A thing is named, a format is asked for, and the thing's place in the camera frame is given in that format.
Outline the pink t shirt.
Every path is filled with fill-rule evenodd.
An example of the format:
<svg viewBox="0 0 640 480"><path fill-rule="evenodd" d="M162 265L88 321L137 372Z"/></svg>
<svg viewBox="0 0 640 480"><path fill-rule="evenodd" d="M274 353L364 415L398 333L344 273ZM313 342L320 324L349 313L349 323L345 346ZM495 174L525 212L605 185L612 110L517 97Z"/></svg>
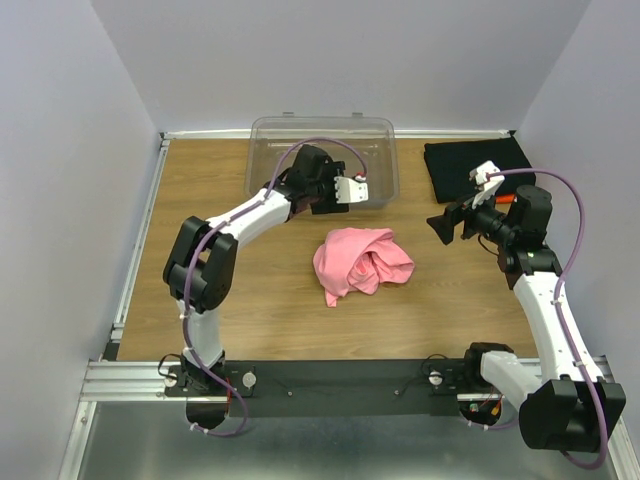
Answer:
<svg viewBox="0 0 640 480"><path fill-rule="evenodd" d="M312 262L330 308L351 292L373 295L383 283L405 284L415 269L390 228L332 230Z"/></svg>

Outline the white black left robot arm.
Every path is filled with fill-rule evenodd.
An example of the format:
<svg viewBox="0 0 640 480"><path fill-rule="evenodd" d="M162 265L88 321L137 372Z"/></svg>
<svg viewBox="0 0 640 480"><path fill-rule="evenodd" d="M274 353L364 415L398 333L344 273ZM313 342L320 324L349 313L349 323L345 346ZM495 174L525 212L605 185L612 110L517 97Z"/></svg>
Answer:
<svg viewBox="0 0 640 480"><path fill-rule="evenodd" d="M240 250L268 230L309 210L345 213L342 181L350 182L343 161L322 148L303 143L293 164L277 167L272 178L248 201L207 220L187 218L180 227L163 270L163 281L176 300L185 347L192 364L187 382L201 395L214 393L223 361L218 308L228 296Z"/></svg>

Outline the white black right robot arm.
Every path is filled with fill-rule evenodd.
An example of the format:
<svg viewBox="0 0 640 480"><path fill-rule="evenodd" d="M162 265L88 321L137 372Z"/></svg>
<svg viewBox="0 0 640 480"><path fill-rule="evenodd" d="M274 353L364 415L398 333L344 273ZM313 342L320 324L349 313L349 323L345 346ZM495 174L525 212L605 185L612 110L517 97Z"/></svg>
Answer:
<svg viewBox="0 0 640 480"><path fill-rule="evenodd" d="M469 390L494 386L516 409L525 444L538 450L602 453L626 404L622 386L605 380L578 331L560 279L563 269L546 243L551 194L517 188L508 212L492 200L467 196L448 205L428 225L443 244L474 236L498 248L498 266L526 316L541 374L525 369L506 345L474 343L460 379Z"/></svg>

